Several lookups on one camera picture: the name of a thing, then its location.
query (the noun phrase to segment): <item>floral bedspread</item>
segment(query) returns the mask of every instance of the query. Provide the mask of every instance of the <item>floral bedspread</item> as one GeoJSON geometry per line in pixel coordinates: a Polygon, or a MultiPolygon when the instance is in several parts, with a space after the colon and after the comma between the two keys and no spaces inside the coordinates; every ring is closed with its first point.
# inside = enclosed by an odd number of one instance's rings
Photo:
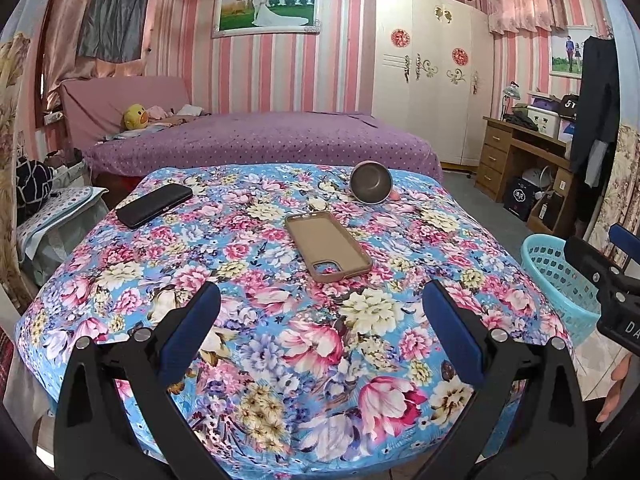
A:
{"type": "MultiPolygon", "coordinates": [[[[396,200],[365,206],[350,196],[349,173],[304,164],[153,172],[127,201],[170,182],[194,197],[135,231],[113,212],[100,222],[22,318],[22,357],[57,398],[79,337],[153,327],[210,280],[220,316],[170,391],[232,476],[343,478],[410,460],[442,439],[472,393],[424,316],[427,281],[517,339],[568,336],[516,261],[435,180],[392,171],[396,200]],[[324,209],[372,256],[369,274],[311,280],[284,218],[324,209]]],[[[158,452],[128,383],[117,387],[136,435],[158,452]]]]}

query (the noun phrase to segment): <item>blue plastic basket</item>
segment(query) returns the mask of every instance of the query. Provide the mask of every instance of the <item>blue plastic basket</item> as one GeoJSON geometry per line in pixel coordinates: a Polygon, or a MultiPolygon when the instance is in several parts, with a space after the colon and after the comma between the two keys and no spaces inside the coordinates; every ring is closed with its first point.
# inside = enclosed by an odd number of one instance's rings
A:
{"type": "Polygon", "coordinates": [[[561,317],[574,346],[593,332],[600,317],[597,289],[564,259],[564,240],[531,235],[520,248],[522,267],[561,317]]]}

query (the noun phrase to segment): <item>bed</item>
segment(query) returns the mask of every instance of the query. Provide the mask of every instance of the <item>bed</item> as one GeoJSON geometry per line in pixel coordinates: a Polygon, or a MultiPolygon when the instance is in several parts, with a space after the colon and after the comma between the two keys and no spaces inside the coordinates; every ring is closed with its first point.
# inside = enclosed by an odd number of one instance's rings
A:
{"type": "MultiPolygon", "coordinates": [[[[364,476],[435,449],[472,389],[424,316],[424,283],[440,280],[458,306],[517,340],[570,340],[519,264],[438,182],[392,170],[400,198],[366,206],[349,194],[350,171],[260,164],[151,173],[127,202],[169,182],[194,197],[135,231],[110,212],[20,320],[25,363],[57,399],[79,337],[111,342],[154,327],[209,280],[222,292],[221,313],[170,391],[231,476],[364,476]],[[284,217],[322,209],[370,254],[370,273],[327,285],[310,278],[284,217]]],[[[128,383],[116,387],[140,443],[157,454],[128,383]]],[[[518,395],[487,453],[504,438],[518,395]]]]}
{"type": "Polygon", "coordinates": [[[120,131],[122,111],[131,104],[177,112],[190,102],[184,82],[160,76],[70,80],[62,83],[61,99],[67,131],[94,176],[124,177],[134,185],[165,167],[280,162],[354,166],[363,160],[442,179],[440,161],[428,142],[366,114],[216,114],[96,144],[120,131]]]}

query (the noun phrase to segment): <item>brown phone case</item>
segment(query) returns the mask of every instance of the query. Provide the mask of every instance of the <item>brown phone case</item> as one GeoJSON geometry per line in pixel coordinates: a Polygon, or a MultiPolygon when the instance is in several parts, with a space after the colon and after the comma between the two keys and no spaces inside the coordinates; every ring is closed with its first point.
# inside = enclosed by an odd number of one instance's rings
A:
{"type": "Polygon", "coordinates": [[[284,225],[318,283],[339,282],[365,274],[373,267],[371,257],[331,213],[290,215],[284,225]],[[318,272],[316,266],[321,264],[333,264],[338,271],[318,272]]]}

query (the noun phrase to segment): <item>wardrobe door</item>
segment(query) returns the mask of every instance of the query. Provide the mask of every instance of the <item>wardrobe door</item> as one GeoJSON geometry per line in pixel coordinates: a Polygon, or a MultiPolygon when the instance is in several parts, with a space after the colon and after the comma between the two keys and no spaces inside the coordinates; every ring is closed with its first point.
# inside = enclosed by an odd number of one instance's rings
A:
{"type": "Polygon", "coordinates": [[[373,116],[402,130],[408,129],[413,31],[412,0],[376,0],[373,116]]]}
{"type": "Polygon", "coordinates": [[[472,75],[469,65],[471,7],[454,0],[440,0],[438,8],[442,9],[438,19],[440,81],[436,95],[436,131],[431,144],[441,162],[461,164],[472,75]]]}
{"type": "Polygon", "coordinates": [[[414,0],[414,65],[411,71],[408,131],[434,146],[438,114],[440,69],[440,23],[434,13],[437,0],[414,0]]]}
{"type": "Polygon", "coordinates": [[[486,121],[482,117],[491,115],[491,98],[494,89],[494,37],[489,32],[488,18],[484,12],[471,9],[470,17],[471,88],[462,164],[477,166],[480,162],[486,130],[486,121]]]}

